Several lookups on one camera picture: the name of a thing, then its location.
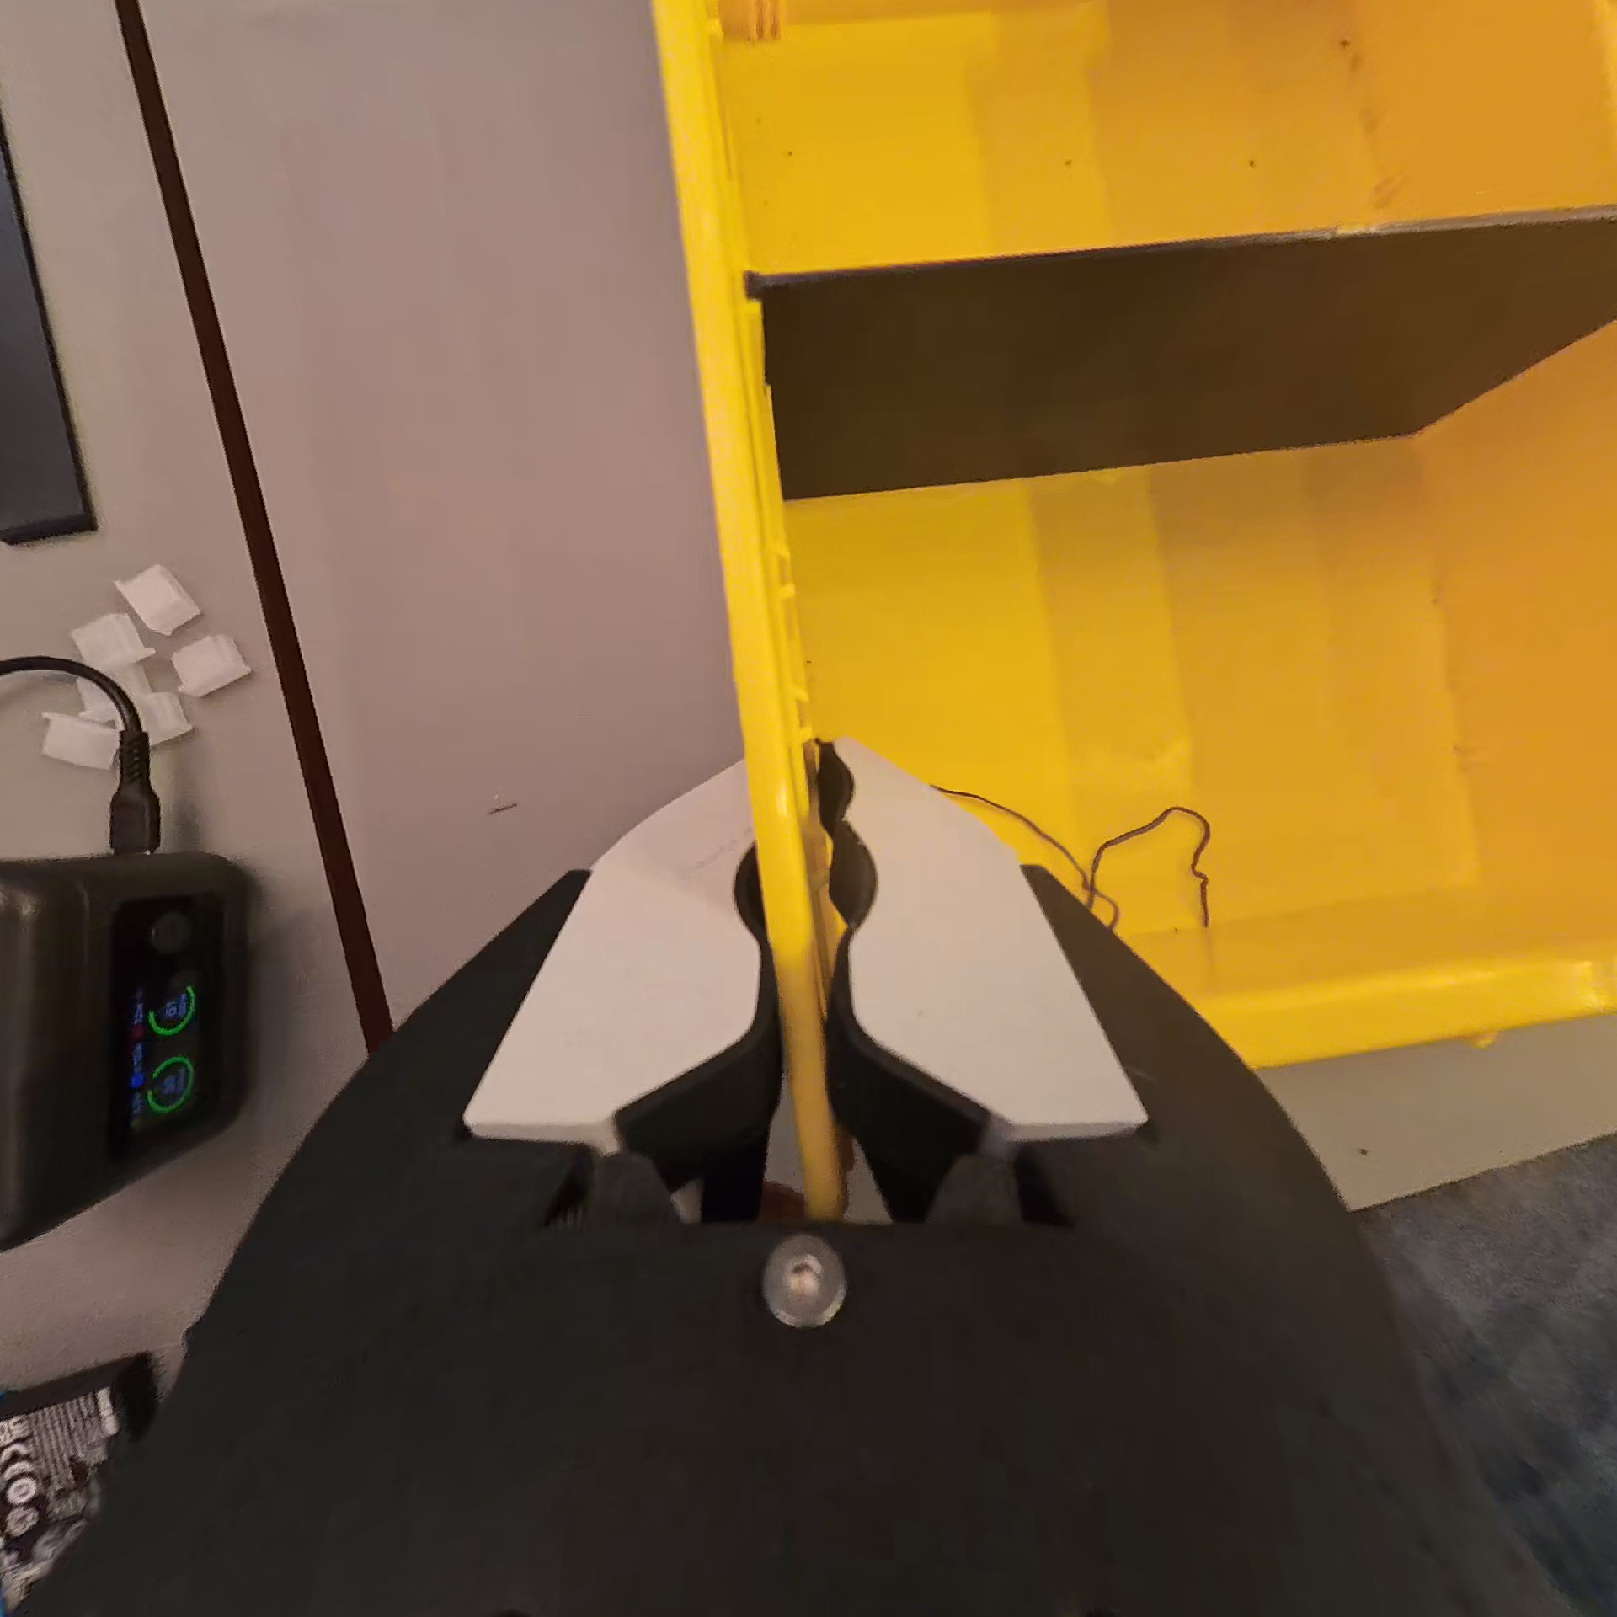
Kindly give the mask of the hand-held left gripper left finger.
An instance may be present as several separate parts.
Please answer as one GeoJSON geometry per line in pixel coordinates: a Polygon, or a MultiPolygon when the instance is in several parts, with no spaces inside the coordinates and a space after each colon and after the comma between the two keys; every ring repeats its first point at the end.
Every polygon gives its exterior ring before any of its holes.
{"type": "Polygon", "coordinates": [[[748,770],[602,854],[463,1111],[481,1140],[621,1152],[701,1218],[758,1218],[779,1111],[779,986],[748,770]]]}

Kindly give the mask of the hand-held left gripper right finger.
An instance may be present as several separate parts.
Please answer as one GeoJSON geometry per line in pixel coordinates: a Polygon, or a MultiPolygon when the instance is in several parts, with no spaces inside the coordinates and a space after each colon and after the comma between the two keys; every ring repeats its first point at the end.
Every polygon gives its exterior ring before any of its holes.
{"type": "Polygon", "coordinates": [[[924,1218],[955,1166],[1130,1136],[1150,1119],[1019,855],[853,738],[820,746],[842,939],[828,1095],[886,1210],[924,1218]]]}

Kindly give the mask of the yellow plastic bin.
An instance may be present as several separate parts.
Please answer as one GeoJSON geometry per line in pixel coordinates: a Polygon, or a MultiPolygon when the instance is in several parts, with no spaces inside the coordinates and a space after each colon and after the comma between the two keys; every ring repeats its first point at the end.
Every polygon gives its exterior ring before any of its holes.
{"type": "Polygon", "coordinates": [[[1614,1012],[1614,3],[652,3],[808,1207],[828,740],[1259,1066],[1614,1012]]]}

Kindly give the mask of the dark loose thread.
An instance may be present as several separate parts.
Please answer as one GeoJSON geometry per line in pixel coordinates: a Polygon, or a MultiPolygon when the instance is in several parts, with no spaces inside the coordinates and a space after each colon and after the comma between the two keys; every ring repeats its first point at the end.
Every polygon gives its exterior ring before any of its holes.
{"type": "Polygon", "coordinates": [[[939,781],[929,781],[929,783],[935,789],[939,789],[941,795],[951,797],[953,801],[957,801],[961,805],[974,807],[974,809],[976,807],[978,809],[988,809],[994,815],[1000,815],[1002,818],[1013,820],[1015,824],[1023,826],[1023,830],[1027,830],[1035,838],[1039,838],[1046,848],[1056,850],[1060,854],[1062,861],[1068,863],[1072,867],[1072,871],[1076,873],[1078,883],[1080,883],[1080,896],[1083,898],[1085,906],[1091,912],[1097,912],[1097,902],[1101,902],[1103,910],[1105,910],[1101,918],[1105,920],[1107,928],[1115,933],[1121,930],[1122,910],[1121,910],[1117,898],[1111,898],[1109,894],[1105,894],[1095,885],[1091,865],[1087,865],[1081,857],[1078,857],[1078,854],[1062,838],[1058,838],[1054,832],[1046,830],[1037,818],[1029,816],[1027,813],[1023,813],[1017,807],[1011,807],[1009,803],[1000,801],[998,797],[988,797],[988,795],[982,795],[982,793],[972,791],[972,789],[941,785],[939,781]]]}
{"type": "Polygon", "coordinates": [[[1101,875],[1103,865],[1109,854],[1121,850],[1122,846],[1136,844],[1144,838],[1154,836],[1163,826],[1167,826],[1173,818],[1185,818],[1193,824],[1199,832],[1199,838],[1191,850],[1187,859],[1187,871],[1191,879],[1197,883],[1199,889],[1199,916],[1200,928],[1208,930],[1212,926],[1212,877],[1204,865],[1206,854],[1214,842],[1216,828],[1212,818],[1208,818],[1200,809],[1191,807],[1187,803],[1169,803],[1163,805],[1154,816],[1134,824],[1124,826],[1122,830],[1113,832],[1111,836],[1103,838],[1103,842],[1095,848],[1089,875],[1087,875],[1087,906],[1093,910],[1099,900],[1105,900],[1111,906],[1109,928],[1119,932],[1122,926],[1122,904],[1119,898],[1109,894],[1103,889],[1101,875]]]}

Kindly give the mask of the black charger with display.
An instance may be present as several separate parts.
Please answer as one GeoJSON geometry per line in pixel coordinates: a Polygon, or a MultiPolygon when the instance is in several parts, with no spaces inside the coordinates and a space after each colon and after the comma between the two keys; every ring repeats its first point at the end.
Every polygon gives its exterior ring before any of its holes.
{"type": "Polygon", "coordinates": [[[214,854],[3,865],[3,1248],[241,1113],[256,883],[214,854]]]}

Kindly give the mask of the pile of white plastic caps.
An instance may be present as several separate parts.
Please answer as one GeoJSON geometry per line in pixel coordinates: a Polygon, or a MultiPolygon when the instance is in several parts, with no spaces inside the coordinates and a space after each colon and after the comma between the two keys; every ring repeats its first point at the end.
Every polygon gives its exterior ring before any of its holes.
{"type": "MultiPolygon", "coordinates": [[[[254,668],[239,639],[214,625],[165,563],[116,582],[118,606],[71,631],[73,660],[112,678],[134,701],[151,744],[196,733],[196,709],[254,668]]],[[[122,711],[96,680],[71,676],[73,711],[44,713],[44,756],[91,772],[118,764],[122,711]]]]}

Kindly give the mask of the black battery white print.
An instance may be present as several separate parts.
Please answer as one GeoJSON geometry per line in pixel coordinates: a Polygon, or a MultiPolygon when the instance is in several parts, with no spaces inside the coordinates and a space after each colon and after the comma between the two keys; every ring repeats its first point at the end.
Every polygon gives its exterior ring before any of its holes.
{"type": "Polygon", "coordinates": [[[151,1353],[3,1392],[3,1612],[20,1612],[100,1515],[112,1468],[157,1404],[151,1353]]]}

